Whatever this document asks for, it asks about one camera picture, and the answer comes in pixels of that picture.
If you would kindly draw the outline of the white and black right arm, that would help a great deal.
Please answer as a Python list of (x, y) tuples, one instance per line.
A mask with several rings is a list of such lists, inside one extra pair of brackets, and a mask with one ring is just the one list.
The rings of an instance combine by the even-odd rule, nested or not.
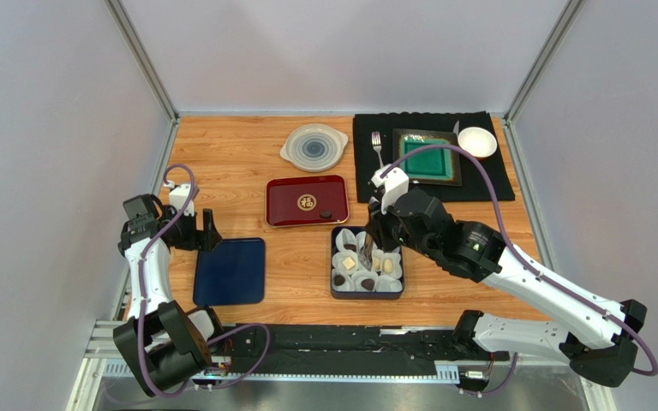
[(368, 236), (384, 251), (406, 247), (454, 277), (504, 291), (545, 314), (546, 321), (463, 312), (454, 332), (472, 352), (515, 352), (562, 361), (596, 384), (618, 387), (633, 372), (633, 338), (645, 322), (639, 301), (610, 300), (578, 287), (504, 240), (484, 223), (455, 220), (420, 189), (384, 208), (368, 203)]

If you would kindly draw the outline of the oval white chocolate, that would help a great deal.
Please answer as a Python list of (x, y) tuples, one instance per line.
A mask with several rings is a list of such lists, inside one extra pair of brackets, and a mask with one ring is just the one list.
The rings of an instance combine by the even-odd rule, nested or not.
[(385, 259), (382, 264), (382, 270), (386, 274), (391, 274), (395, 271), (394, 261), (390, 259)]

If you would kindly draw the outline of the white cube chocolate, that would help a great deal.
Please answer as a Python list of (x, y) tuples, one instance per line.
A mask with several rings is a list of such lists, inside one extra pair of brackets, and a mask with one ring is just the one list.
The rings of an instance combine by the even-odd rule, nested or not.
[(356, 266), (356, 263), (352, 258), (345, 258), (342, 261), (342, 264), (347, 270), (351, 270), (353, 267)]

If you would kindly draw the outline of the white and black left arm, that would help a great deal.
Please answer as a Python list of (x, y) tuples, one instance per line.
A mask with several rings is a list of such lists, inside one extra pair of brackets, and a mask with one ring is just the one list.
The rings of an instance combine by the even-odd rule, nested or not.
[(128, 319), (112, 339), (140, 387), (155, 397), (210, 366), (206, 342), (218, 328), (211, 310), (185, 312), (172, 298), (170, 251), (211, 251), (222, 238), (209, 209), (197, 228), (188, 186), (170, 194), (167, 205), (143, 194), (124, 201), (123, 208), (129, 220), (118, 250), (129, 262), (132, 296)]

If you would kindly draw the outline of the stainless steel serving tongs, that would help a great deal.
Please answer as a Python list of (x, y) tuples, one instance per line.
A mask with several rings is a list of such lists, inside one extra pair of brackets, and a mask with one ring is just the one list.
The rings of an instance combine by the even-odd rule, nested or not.
[(374, 250), (374, 238), (367, 232), (362, 232), (363, 241), (361, 246), (358, 248), (358, 261), (362, 266), (368, 270), (372, 271), (373, 268), (373, 250)]

